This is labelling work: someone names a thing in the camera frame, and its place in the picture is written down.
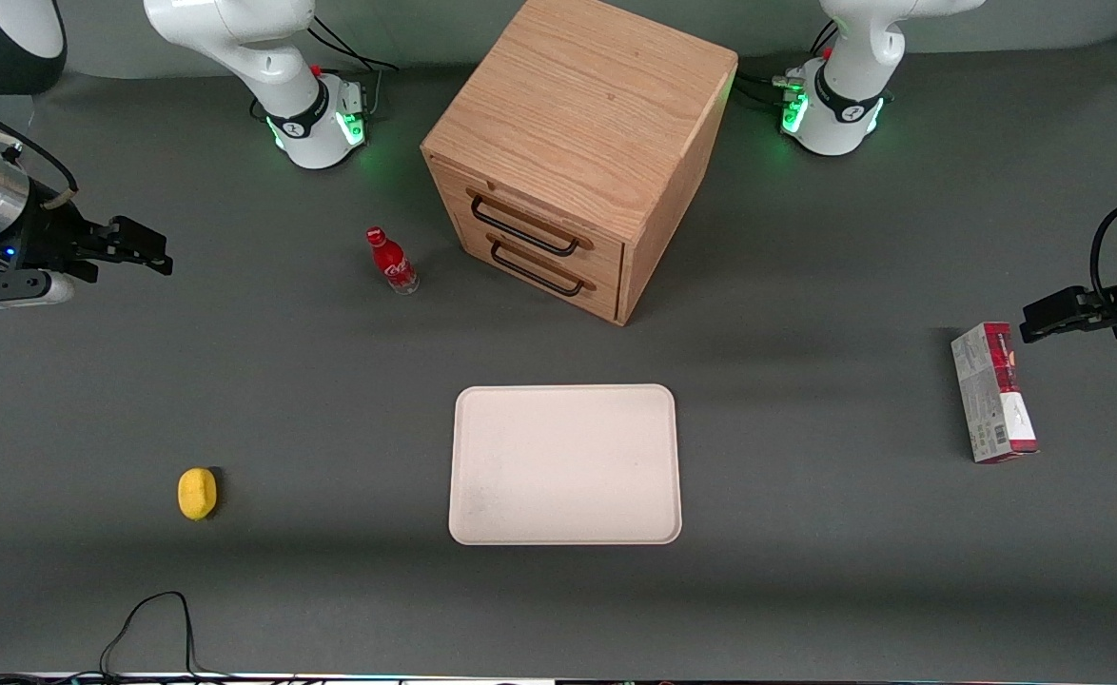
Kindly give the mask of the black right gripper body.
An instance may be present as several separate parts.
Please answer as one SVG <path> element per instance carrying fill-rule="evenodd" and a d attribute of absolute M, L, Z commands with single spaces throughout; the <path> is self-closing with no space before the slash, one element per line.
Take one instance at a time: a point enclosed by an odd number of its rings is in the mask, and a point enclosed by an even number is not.
<path fill-rule="evenodd" d="M 86 220 L 73 203 L 44 208 L 52 200 L 48 185 L 29 182 L 22 215 L 2 235 L 4 268 L 42 269 L 94 283 L 99 261 L 118 261 L 104 225 Z"/>

